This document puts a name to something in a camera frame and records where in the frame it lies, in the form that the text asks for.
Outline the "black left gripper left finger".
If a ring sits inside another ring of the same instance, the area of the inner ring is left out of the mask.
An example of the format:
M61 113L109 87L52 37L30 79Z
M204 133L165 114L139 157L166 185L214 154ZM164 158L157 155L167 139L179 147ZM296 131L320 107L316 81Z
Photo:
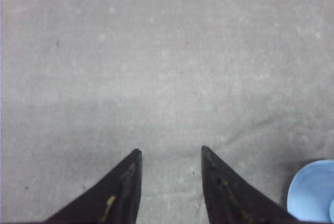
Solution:
M142 152L134 149L97 184L46 223L135 223L142 183Z

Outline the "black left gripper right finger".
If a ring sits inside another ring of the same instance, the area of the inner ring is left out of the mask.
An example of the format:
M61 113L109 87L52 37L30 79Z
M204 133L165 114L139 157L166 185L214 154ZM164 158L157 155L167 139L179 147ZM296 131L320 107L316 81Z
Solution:
M210 223L283 223L296 218L248 184L209 147L201 148L202 190Z

